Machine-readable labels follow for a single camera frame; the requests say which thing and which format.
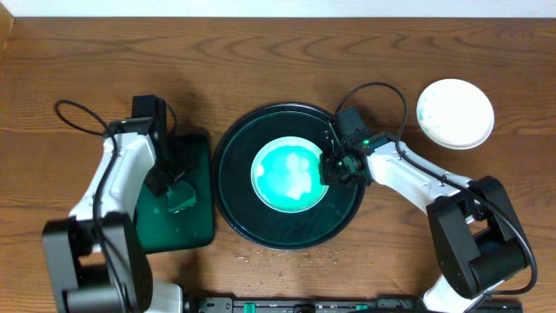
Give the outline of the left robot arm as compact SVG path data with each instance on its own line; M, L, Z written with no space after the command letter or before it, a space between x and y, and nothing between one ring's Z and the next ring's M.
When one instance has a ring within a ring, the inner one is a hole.
M156 280L133 219L166 124L153 117L105 127L102 161L69 216L49 221L43 250L59 312L186 312L182 287Z

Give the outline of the white plate back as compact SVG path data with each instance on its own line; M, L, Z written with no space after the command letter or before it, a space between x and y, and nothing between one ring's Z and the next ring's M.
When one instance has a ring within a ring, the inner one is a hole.
M447 78L427 86L416 105L420 128L452 150L470 150L492 134L495 117L487 95L467 81Z

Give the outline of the dark green sponge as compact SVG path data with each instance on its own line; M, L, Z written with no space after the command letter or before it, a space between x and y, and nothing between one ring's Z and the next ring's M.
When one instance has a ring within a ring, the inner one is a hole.
M169 186L167 193L168 210L171 213L177 213L196 204L196 191L194 187L184 181L176 182Z

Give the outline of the white plate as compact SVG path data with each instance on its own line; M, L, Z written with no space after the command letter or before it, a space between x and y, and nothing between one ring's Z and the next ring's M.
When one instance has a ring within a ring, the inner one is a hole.
M416 105L420 128L452 150L470 150L492 134L495 117L487 95L467 81L447 78L427 86Z
M321 148L302 137L279 137L255 155L250 180L270 209L287 214L313 208L328 192L319 171Z

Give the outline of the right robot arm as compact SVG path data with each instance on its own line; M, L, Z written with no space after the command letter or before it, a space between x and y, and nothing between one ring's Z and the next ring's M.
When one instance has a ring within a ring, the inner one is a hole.
M505 188L443 170L394 135L336 139L320 156L326 185L387 186L427 215L441 276L422 297L428 310L471 312L536 263Z

